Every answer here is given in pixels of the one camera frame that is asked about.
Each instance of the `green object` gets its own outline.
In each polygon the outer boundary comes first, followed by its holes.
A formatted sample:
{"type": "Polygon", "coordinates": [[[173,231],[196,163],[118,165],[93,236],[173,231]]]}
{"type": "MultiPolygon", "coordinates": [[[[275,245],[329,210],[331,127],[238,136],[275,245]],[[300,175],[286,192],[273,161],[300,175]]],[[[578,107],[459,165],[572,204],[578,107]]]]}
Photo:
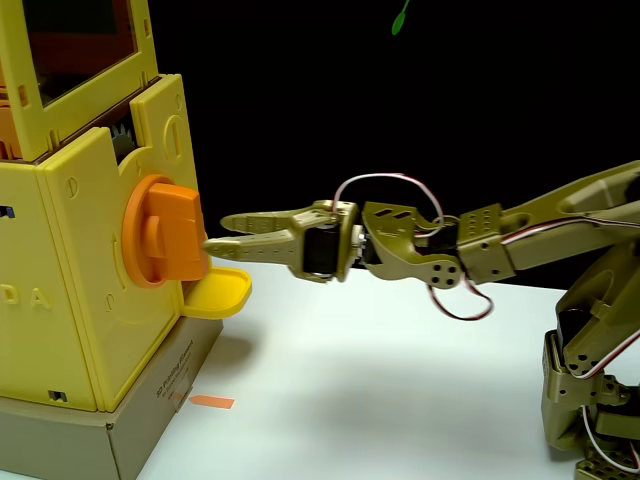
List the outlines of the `green object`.
{"type": "Polygon", "coordinates": [[[400,30],[402,29],[402,25],[404,25],[404,19],[406,18],[405,10],[407,9],[408,5],[409,5],[409,0],[404,2],[404,7],[402,7],[402,11],[398,14],[396,19],[394,20],[393,26],[391,27],[391,33],[393,35],[397,35],[398,32],[400,32],[400,30]]]}
{"type": "Polygon", "coordinates": [[[400,12],[398,14],[398,16],[396,17],[395,21],[393,22],[393,27],[391,27],[391,33],[392,34],[394,34],[394,35],[398,34],[400,29],[402,28],[402,25],[404,25],[405,17],[406,17],[406,15],[404,14],[404,12],[400,12]]]}

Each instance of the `red and white wire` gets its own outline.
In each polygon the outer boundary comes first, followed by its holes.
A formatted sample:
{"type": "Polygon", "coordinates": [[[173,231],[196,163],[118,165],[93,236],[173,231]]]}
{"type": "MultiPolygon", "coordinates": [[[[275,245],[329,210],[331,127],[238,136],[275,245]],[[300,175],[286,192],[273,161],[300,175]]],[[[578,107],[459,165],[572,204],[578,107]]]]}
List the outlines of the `red and white wire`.
{"type": "Polygon", "coordinates": [[[600,370],[609,365],[618,355],[624,352],[633,342],[640,337],[640,330],[637,330],[633,335],[628,337],[624,342],[618,345],[615,349],[611,350],[602,360],[595,364],[595,366],[587,373],[582,375],[574,375],[579,380],[587,380],[596,375],[600,370]]]}
{"type": "Polygon", "coordinates": [[[633,463],[635,464],[636,468],[630,468],[630,467],[625,467],[624,465],[620,465],[619,463],[611,460],[607,456],[607,454],[602,451],[602,449],[600,448],[600,445],[598,445],[598,443],[596,442],[593,432],[591,431],[591,424],[589,422],[589,409],[587,408],[586,405],[582,406],[582,417],[584,420],[584,428],[587,430],[587,435],[589,435],[589,439],[593,444],[593,448],[596,449],[596,451],[607,463],[631,475],[637,475],[640,473],[640,456],[638,455],[638,452],[636,452],[636,449],[633,446],[633,442],[629,441],[629,449],[631,450],[631,456],[633,457],[633,463]]]}
{"type": "Polygon", "coordinates": [[[430,231],[429,233],[417,234],[416,238],[431,237],[436,233],[438,233],[440,230],[442,230],[442,228],[444,227],[444,213],[442,212],[442,207],[440,206],[440,202],[438,201],[436,196],[420,180],[416,180],[415,178],[408,177],[403,173],[366,173],[364,175],[358,175],[355,177],[351,177],[348,180],[345,180],[342,183],[342,185],[338,187],[338,190],[336,190],[336,193],[333,196],[333,204],[332,204],[333,213],[336,213],[338,211],[338,201],[340,200],[340,196],[342,195],[342,192],[344,191],[345,188],[347,188],[348,185],[358,180],[363,180],[365,178],[377,178],[377,177],[397,178],[400,180],[411,182],[414,185],[417,185],[418,187],[420,187],[420,190],[424,192],[424,194],[429,198],[429,200],[433,204],[436,210],[436,213],[438,215],[438,217],[436,218],[438,222],[438,226],[434,230],[430,231]]]}
{"type": "Polygon", "coordinates": [[[510,235],[506,235],[503,240],[503,245],[509,245],[510,243],[517,242],[524,238],[530,237],[540,232],[552,230],[554,228],[563,227],[572,223],[591,223],[600,227],[627,227],[627,228],[640,228],[640,223],[634,222],[622,222],[619,220],[605,220],[603,218],[594,218],[586,216],[575,216],[569,218],[561,218],[558,220],[551,220],[549,222],[532,225],[531,227],[514,232],[510,235]]]}
{"type": "Polygon", "coordinates": [[[471,293],[473,293],[474,295],[477,295],[478,297],[482,297],[487,302],[489,302],[489,304],[487,305],[486,309],[484,309],[482,312],[480,312],[480,313],[478,313],[476,315],[471,315],[470,317],[460,317],[460,316],[456,315],[455,313],[451,313],[444,305],[442,305],[442,303],[440,303],[440,300],[438,300],[438,297],[436,297],[436,292],[435,292],[434,288],[431,285],[427,285],[427,288],[429,289],[429,294],[431,295],[431,299],[433,300],[433,303],[438,308],[438,310],[440,310],[442,313],[444,313],[447,317],[455,318],[456,320],[463,320],[465,322],[473,322],[475,320],[483,319],[484,317],[486,317],[487,315],[489,315],[493,311],[493,300],[491,300],[490,297],[488,297],[487,295],[482,293],[480,290],[478,290],[476,287],[474,287],[473,284],[466,277],[466,275],[464,277],[462,277],[462,280],[464,281],[464,284],[469,289],[469,291],[471,291],[471,293]]]}

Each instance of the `yellow flap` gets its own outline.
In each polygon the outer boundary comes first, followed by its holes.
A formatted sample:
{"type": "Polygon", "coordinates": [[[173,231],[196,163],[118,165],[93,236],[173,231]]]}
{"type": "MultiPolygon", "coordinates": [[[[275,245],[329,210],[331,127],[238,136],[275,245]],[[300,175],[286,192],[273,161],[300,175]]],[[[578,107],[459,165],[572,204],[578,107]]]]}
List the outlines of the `yellow flap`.
{"type": "Polygon", "coordinates": [[[221,320],[235,315],[251,295],[251,277],[242,270],[211,267],[206,277],[189,286],[182,315],[221,320]]]}

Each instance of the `white surface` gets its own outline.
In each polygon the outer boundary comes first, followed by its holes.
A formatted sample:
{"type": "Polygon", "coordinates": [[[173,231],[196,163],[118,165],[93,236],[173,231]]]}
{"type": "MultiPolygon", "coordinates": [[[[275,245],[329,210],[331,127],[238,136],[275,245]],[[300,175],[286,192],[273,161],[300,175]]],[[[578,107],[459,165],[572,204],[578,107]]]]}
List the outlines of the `white surface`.
{"type": "MultiPolygon", "coordinates": [[[[494,313],[461,322],[417,280],[354,270],[318,285],[257,264],[254,293],[225,329],[140,480],[570,480],[579,453],[551,452],[540,414],[542,343],[558,290],[483,285],[494,313]]],[[[438,292],[457,313],[483,307],[438,292]]],[[[638,348],[608,371],[637,383],[638,348]]],[[[0,480],[24,478],[0,473],[0,480]]]]}

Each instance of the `robotic arm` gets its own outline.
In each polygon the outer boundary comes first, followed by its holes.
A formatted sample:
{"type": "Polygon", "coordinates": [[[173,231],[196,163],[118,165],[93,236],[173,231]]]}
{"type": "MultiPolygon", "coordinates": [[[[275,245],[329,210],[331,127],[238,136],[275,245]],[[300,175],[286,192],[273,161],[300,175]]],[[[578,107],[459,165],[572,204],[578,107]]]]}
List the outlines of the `robotic arm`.
{"type": "Polygon", "coordinates": [[[433,294],[461,281],[475,291],[469,280],[502,280],[612,246],[557,305],[557,330],[544,342],[542,412],[550,445],[585,448],[586,460],[577,466],[591,475],[585,478],[594,478],[591,470],[605,461],[639,473],[628,445],[640,440],[639,389],[619,384],[604,367],[640,336],[640,161],[516,208],[494,204],[458,219],[438,206],[438,214],[430,222],[414,207],[368,202],[360,215],[355,204],[334,198],[300,210],[226,217],[225,228],[250,235],[211,239],[203,248],[215,257],[284,264],[314,282],[344,281],[358,260],[384,280],[418,278],[433,294]]]}

